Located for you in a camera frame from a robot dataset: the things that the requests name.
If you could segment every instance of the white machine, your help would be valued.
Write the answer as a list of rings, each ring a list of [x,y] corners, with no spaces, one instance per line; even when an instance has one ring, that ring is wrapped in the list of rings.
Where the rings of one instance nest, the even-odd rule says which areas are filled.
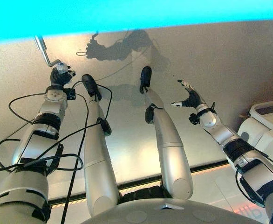
[[[47,64],[52,66],[53,63],[45,56],[43,40],[36,38],[36,42]],[[73,75],[75,72],[68,70],[65,64],[60,63],[58,68],[53,68],[45,103],[21,139],[14,153],[13,165],[0,168],[14,168],[0,185],[0,223],[42,224],[49,219],[47,175],[58,169],[59,158],[66,156],[62,154],[58,132],[67,100],[74,93],[73,89],[64,89],[64,84]],[[90,96],[83,167],[88,209],[92,216],[84,223],[258,223],[211,205],[187,200],[192,195],[193,184],[184,147],[162,100],[149,89],[150,78],[151,68],[144,67],[140,92],[145,96],[147,107],[145,121],[155,126],[163,184],[121,196],[105,143],[105,136],[111,134],[111,129],[99,106],[101,94],[92,76],[82,76]],[[200,124],[222,147],[236,167],[236,175],[241,175],[240,182],[250,200],[266,208],[273,224],[273,164],[264,153],[223,125],[214,107],[210,108],[194,88],[185,81],[179,82],[190,96],[172,105],[196,109],[197,114],[190,116],[191,123]]]

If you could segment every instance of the cyan light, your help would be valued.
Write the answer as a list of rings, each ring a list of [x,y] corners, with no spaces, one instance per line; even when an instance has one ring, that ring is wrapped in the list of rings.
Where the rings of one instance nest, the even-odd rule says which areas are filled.
[[[273,0],[0,0],[0,41],[273,19]]]

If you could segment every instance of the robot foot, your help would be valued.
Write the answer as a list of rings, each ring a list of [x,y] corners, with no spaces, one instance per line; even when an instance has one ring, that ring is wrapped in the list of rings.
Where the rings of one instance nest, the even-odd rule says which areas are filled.
[[[86,90],[88,91],[88,94],[92,96],[96,96],[96,101],[101,100],[101,94],[97,88],[97,84],[94,80],[94,78],[91,75],[83,75],[82,76],[82,83],[84,84]]]
[[[144,88],[150,86],[152,69],[149,66],[143,68],[141,73],[141,85],[140,85],[140,92],[144,94]]]

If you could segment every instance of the wire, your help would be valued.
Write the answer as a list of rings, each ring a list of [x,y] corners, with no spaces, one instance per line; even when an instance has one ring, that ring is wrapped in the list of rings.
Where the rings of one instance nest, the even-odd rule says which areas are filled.
[[[236,170],[235,179],[236,179],[237,187],[239,188],[239,190],[241,191],[241,193],[243,194],[243,196],[246,197],[248,201],[250,201],[251,203],[254,204],[254,202],[243,192],[243,190],[239,186],[239,183],[238,183],[238,170]]]
[[[272,159],[270,159],[269,158],[269,156],[266,154],[266,153],[264,153],[264,152],[261,152],[260,150],[258,150],[258,149],[254,149],[254,150],[256,150],[257,152],[259,152],[260,154],[262,154],[264,157],[266,157],[266,159],[268,159],[270,162],[272,162],[273,163],[273,160]]]
[[[101,87],[104,88],[104,89],[107,89],[107,90],[110,92],[109,106],[108,106],[108,109],[107,109],[107,114],[106,114],[106,116],[105,116],[105,118],[104,118],[104,120],[106,120],[107,117],[108,117],[108,114],[109,114],[109,107],[110,107],[110,103],[112,102],[113,93],[112,93],[112,91],[111,91],[108,87],[105,87],[105,86],[99,85],[99,84],[97,84],[97,85],[98,85],[98,86],[101,86]]]
[[[70,89],[70,91],[69,91],[69,94],[68,94],[69,96],[70,96],[72,90],[75,88],[76,84],[81,83],[81,82],[82,82],[82,80],[77,81],[76,83],[73,84],[73,86],[71,87],[71,89]]]
[[[63,170],[63,171],[77,171],[77,170],[83,169],[84,164],[83,164],[82,159],[77,154],[69,153],[69,154],[49,156],[49,157],[45,157],[45,158],[42,158],[42,159],[34,160],[34,161],[31,161],[31,162],[28,162],[28,163],[25,163],[25,164],[14,164],[14,165],[11,165],[11,166],[8,166],[8,167],[0,168],[0,171],[8,170],[10,168],[15,168],[15,167],[24,167],[24,168],[26,168],[26,167],[29,167],[29,166],[33,166],[34,164],[39,163],[41,161],[47,161],[47,160],[52,160],[52,159],[59,159],[59,158],[62,158],[62,157],[70,157],[70,156],[76,157],[79,160],[79,162],[81,163],[81,167],[75,168],[75,169],[60,168],[60,167],[53,168],[53,167],[48,167],[48,166],[34,166],[34,167],[50,168],[50,169],[54,169],[54,170]]]
[[[13,99],[13,100],[10,101],[10,103],[8,104],[8,108],[9,108],[9,110],[10,110],[15,116],[17,116],[18,118],[24,120],[24,121],[27,122],[27,123],[32,124],[32,122],[31,122],[30,120],[27,120],[27,119],[21,117],[20,115],[18,115],[18,114],[11,108],[11,104],[12,104],[14,101],[19,100],[19,99],[22,99],[22,98],[32,97],[32,96],[37,96],[37,95],[44,95],[44,94],[45,94],[45,93],[36,93],[36,94],[26,95],[26,96],[23,96],[23,97],[18,97],[18,98],[16,98],[16,99]]]
[[[78,93],[76,93],[76,95],[82,97],[83,100],[85,101],[85,105],[86,105],[86,108],[87,108],[87,116],[86,116],[86,120],[85,120],[85,128],[86,128],[87,127],[88,118],[89,118],[88,104],[87,104],[87,101],[86,101],[86,99],[85,99],[84,96],[82,96],[81,94],[78,94]],[[80,156],[80,154],[81,154],[82,145],[84,143],[85,135],[86,135],[86,129],[84,129],[84,133],[82,134],[81,144],[80,144],[80,147],[79,147],[79,151],[77,153],[78,156]],[[76,162],[75,162],[75,169],[77,168],[77,164],[78,164],[78,160],[76,160]],[[66,218],[66,213],[67,213],[67,209],[68,209],[68,204],[69,204],[70,197],[71,197],[71,191],[72,191],[73,184],[74,184],[74,181],[75,181],[75,175],[76,175],[76,171],[73,171],[72,177],[71,177],[71,181],[70,181],[70,184],[69,184],[67,198],[66,198],[66,201],[65,201],[64,209],[63,209],[63,214],[62,214],[62,218],[61,218],[61,224],[65,223],[65,218]]]
[[[71,157],[71,156],[77,158],[76,161],[80,162],[81,167],[77,168],[77,165],[76,165],[76,167],[74,169],[60,168],[60,167],[52,168],[52,167],[48,167],[48,166],[34,166],[34,167],[50,168],[50,169],[63,170],[63,171],[77,171],[77,170],[83,169],[84,164],[83,164],[82,159],[77,154],[74,154],[74,153],[68,153],[68,154],[62,154],[62,155],[54,155],[54,156],[49,156],[49,157],[46,157],[46,158],[41,158],[41,159],[38,159],[38,160],[34,160],[34,161],[31,161],[31,162],[25,163],[25,164],[23,164],[23,167],[26,168],[26,167],[29,167],[29,166],[33,166],[34,164],[40,163],[42,161],[54,160],[54,159],[59,159],[59,158],[63,158],[63,157]]]
[[[20,141],[20,139],[4,139],[4,140],[0,141],[0,145],[5,141]],[[5,168],[5,166],[1,162],[0,162],[0,167]],[[5,169],[5,171],[7,171],[9,173],[12,172],[12,170],[9,170],[9,169]]]
[[[105,76],[105,77],[99,78],[99,79],[97,79],[97,80],[95,80],[95,81],[97,82],[97,81],[103,80],[103,79],[105,79],[105,78],[108,78],[108,77],[110,77],[110,76],[112,76],[112,75],[118,73],[118,72],[121,71],[122,69],[126,68],[127,66],[129,66],[130,64],[132,64],[135,60],[137,60],[140,56],[142,56],[142,55],[145,53],[145,51],[147,51],[147,50],[149,49],[149,47],[151,47],[151,45],[149,45],[145,50],[142,51],[142,53],[141,53],[140,55],[138,55],[138,56],[137,56],[135,59],[133,59],[131,62],[129,62],[129,63],[127,63],[126,65],[124,65],[122,68],[118,69],[117,71],[115,71],[115,72],[113,72],[113,73],[111,73],[111,74],[109,74],[109,75],[107,75],[107,76]]]

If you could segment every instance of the robot leg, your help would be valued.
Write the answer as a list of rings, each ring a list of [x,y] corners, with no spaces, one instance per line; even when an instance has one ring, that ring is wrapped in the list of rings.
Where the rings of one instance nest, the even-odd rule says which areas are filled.
[[[146,122],[154,123],[163,185],[173,198],[188,199],[193,183],[179,133],[153,90],[145,91]]]
[[[101,107],[97,101],[90,101],[88,125],[95,124],[100,118],[104,118]],[[101,125],[87,129],[84,164],[88,209],[90,215],[95,216],[113,208],[119,200],[115,174]]]

